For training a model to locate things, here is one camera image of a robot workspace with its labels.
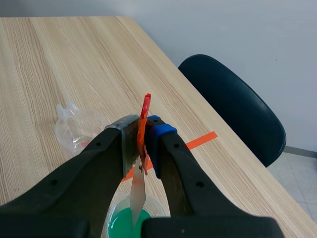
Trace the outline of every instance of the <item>orange plastic piece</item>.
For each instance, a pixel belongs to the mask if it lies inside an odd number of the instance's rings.
[[[139,128],[137,135],[137,148],[140,154],[142,167],[144,169],[145,175],[148,175],[147,164],[149,162],[149,155],[145,149],[144,145],[144,134],[145,134],[145,125],[147,123],[148,112],[150,108],[151,95],[148,93],[144,96],[142,111],[139,119]]]

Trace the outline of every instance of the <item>black chair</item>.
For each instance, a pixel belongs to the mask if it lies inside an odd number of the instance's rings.
[[[286,143],[285,130],[272,110],[241,78],[205,55],[187,58],[178,69],[264,166],[280,156]]]

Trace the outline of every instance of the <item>orange tape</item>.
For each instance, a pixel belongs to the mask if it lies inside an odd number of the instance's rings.
[[[202,144],[205,144],[206,142],[211,141],[211,140],[213,140],[215,138],[217,138],[217,134],[216,134],[216,132],[212,131],[212,132],[210,132],[210,133],[208,133],[206,135],[203,135],[201,137],[198,137],[195,140],[192,140],[192,141],[186,143],[186,145],[187,145],[188,149],[191,150],[191,149],[194,149],[194,148],[196,148],[196,147],[198,147],[198,146],[200,146]],[[148,165],[147,165],[147,170],[149,170],[151,168],[153,168],[153,164],[152,164],[151,160],[149,160]],[[134,171],[134,167],[132,169],[130,169],[130,171],[128,172],[127,176],[121,182],[124,182],[124,181],[132,178],[133,177],[133,171]]]

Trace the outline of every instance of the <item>clear plastic container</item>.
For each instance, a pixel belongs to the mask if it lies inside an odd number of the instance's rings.
[[[113,196],[106,216],[106,238],[109,238],[108,228],[113,223],[113,218],[115,218],[115,216],[120,211],[128,207],[130,207],[130,195],[126,192],[116,192]],[[166,217],[166,212],[160,202],[148,194],[146,194],[146,201],[144,203],[143,210],[145,210],[151,217]]]
[[[56,110],[55,136],[68,158],[78,155],[109,124],[101,113],[79,110],[71,101],[67,101],[66,109],[57,104]]]

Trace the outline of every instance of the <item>wooden table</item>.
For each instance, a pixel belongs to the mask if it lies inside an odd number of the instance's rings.
[[[55,105],[71,99],[115,121],[150,113],[185,142],[215,131],[192,150],[219,189],[241,209],[274,217],[287,237],[313,237],[317,226],[247,146],[128,17],[0,19],[0,204],[30,189],[66,161],[55,135]],[[131,180],[120,190],[128,191]],[[153,170],[147,193],[168,211]]]

